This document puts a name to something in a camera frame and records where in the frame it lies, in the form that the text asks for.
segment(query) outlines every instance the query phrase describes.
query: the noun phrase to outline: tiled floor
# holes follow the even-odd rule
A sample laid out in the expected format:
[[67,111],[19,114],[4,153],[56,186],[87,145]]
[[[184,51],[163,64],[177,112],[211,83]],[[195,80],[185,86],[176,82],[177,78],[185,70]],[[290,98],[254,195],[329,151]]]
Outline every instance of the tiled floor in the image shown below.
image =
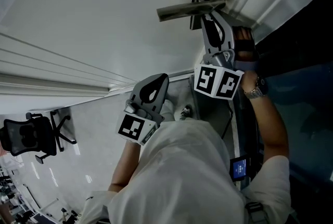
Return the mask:
[[[175,104],[177,120],[186,104],[193,105],[188,80],[171,83],[168,94]],[[108,188],[125,144],[114,130],[118,114],[129,96],[130,93],[126,93],[59,110],[55,118],[57,124],[59,118],[71,116],[61,132],[75,138],[78,144],[73,146],[62,140],[65,151],[46,158],[44,165],[35,159],[36,154],[43,155],[41,152],[22,154],[24,165],[20,167],[17,161],[12,161],[10,154],[5,156],[5,160],[13,164],[11,169],[17,168],[15,180],[29,187],[41,207],[55,198],[59,199],[47,210],[56,219],[60,219],[62,207],[79,213],[91,191]],[[24,115],[0,116],[0,121],[5,118],[25,121]]]

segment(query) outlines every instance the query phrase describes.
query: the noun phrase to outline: small display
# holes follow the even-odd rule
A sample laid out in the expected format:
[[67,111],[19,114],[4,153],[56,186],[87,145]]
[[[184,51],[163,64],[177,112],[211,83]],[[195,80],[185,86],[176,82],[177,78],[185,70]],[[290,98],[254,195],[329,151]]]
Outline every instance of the small display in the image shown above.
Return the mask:
[[235,162],[233,166],[235,179],[244,177],[246,175],[246,159]]

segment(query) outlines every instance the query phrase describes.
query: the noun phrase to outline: shoe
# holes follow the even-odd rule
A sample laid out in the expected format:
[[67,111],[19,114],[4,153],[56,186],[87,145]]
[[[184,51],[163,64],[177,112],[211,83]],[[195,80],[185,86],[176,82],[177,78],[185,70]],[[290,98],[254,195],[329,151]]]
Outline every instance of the shoe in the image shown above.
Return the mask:
[[191,118],[192,117],[192,107],[191,105],[186,105],[182,112],[181,112],[181,116],[183,118]]

